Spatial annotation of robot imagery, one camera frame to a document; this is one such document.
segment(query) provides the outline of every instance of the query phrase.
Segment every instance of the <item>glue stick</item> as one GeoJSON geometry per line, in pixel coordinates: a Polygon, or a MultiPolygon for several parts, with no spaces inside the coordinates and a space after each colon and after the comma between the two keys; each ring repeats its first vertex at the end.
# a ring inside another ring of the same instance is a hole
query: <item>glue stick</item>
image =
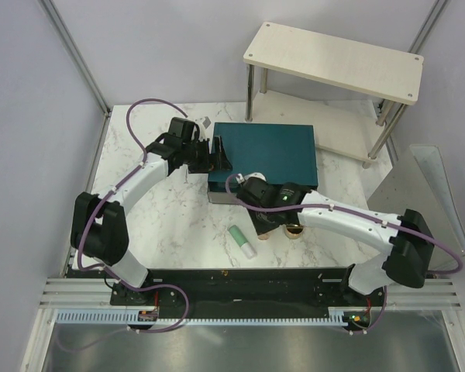
{"type": "Polygon", "coordinates": [[[257,255],[257,252],[255,252],[251,244],[248,242],[248,240],[246,240],[246,237],[243,235],[238,226],[232,225],[229,227],[229,233],[241,248],[248,260],[251,260],[257,255]]]}

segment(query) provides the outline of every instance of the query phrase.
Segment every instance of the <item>dark green box lid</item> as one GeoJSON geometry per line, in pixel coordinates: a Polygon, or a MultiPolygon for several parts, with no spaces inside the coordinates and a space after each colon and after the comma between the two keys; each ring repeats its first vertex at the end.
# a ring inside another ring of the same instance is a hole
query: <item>dark green box lid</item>
{"type": "Polygon", "coordinates": [[[312,126],[217,122],[214,136],[222,136],[232,171],[210,173],[210,191],[222,191],[233,173],[260,172],[270,184],[319,185],[312,126]]]}

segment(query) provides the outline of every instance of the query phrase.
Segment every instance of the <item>reflective floor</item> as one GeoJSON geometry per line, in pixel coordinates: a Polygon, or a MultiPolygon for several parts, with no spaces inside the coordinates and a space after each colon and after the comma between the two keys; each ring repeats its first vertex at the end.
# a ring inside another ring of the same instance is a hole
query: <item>reflective floor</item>
{"type": "MultiPolygon", "coordinates": [[[[56,325],[66,347],[120,325],[56,325]]],[[[458,371],[439,313],[386,312],[366,336],[288,326],[188,326],[156,335],[121,332],[78,353],[50,344],[44,371],[458,371]]]]}

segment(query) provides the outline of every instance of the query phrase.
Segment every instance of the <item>wooden shelf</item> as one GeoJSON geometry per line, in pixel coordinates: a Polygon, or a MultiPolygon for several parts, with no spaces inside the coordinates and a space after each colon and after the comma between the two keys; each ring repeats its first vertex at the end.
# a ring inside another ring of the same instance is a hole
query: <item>wooden shelf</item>
{"type": "Polygon", "coordinates": [[[375,119],[275,91],[257,93],[253,121],[312,125],[315,145],[370,163],[367,154],[382,132],[375,119]]]}
{"type": "Polygon", "coordinates": [[[247,64],[414,105],[422,56],[265,22],[247,64]]]}

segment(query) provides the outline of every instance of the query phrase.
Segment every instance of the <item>metal leg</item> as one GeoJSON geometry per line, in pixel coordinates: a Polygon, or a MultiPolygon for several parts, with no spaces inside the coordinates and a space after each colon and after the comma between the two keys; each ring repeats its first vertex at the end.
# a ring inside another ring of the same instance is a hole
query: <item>metal leg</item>
{"type": "Polygon", "coordinates": [[[379,118],[375,122],[378,126],[383,126],[384,125],[384,121],[388,117],[389,112],[391,112],[391,109],[393,108],[393,106],[394,106],[393,101],[388,101],[388,100],[384,101],[384,103],[382,105],[381,115],[379,116],[379,118]]]}
{"type": "Polygon", "coordinates": [[[267,73],[268,68],[262,68],[262,80],[260,81],[260,93],[267,93],[267,73]]]}
{"type": "Polygon", "coordinates": [[[251,122],[253,119],[253,78],[255,74],[255,66],[248,65],[248,90],[246,96],[246,116],[245,121],[251,122]]]}
{"type": "MultiPolygon", "coordinates": [[[[400,104],[400,107],[394,114],[393,119],[391,119],[389,124],[387,124],[384,127],[384,130],[382,131],[381,135],[377,139],[374,147],[372,147],[372,150],[368,153],[369,160],[375,160],[377,158],[377,154],[379,153],[379,151],[381,151],[382,146],[384,146],[384,144],[388,140],[389,136],[393,132],[393,129],[395,128],[396,124],[398,124],[399,119],[403,116],[403,113],[405,112],[407,107],[408,105],[400,104]]],[[[363,163],[364,168],[367,169],[369,166],[370,166],[370,163],[363,163]]]]}

